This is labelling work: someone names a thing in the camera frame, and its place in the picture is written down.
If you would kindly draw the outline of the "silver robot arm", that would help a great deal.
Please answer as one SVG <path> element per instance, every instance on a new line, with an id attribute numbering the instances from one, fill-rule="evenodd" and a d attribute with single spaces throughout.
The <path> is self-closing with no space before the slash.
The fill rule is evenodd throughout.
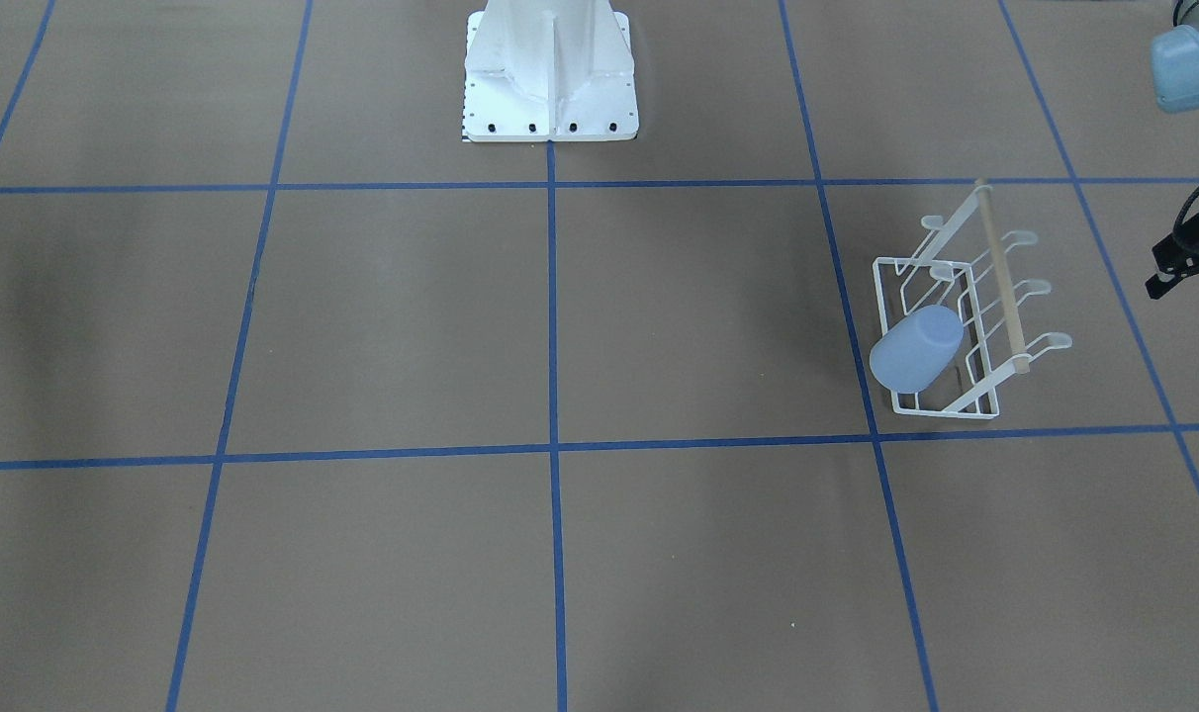
<path id="1" fill-rule="evenodd" d="M 1199 110 L 1199 1 L 1174 1 L 1171 28 L 1153 37 L 1150 60 L 1161 111 Z"/>

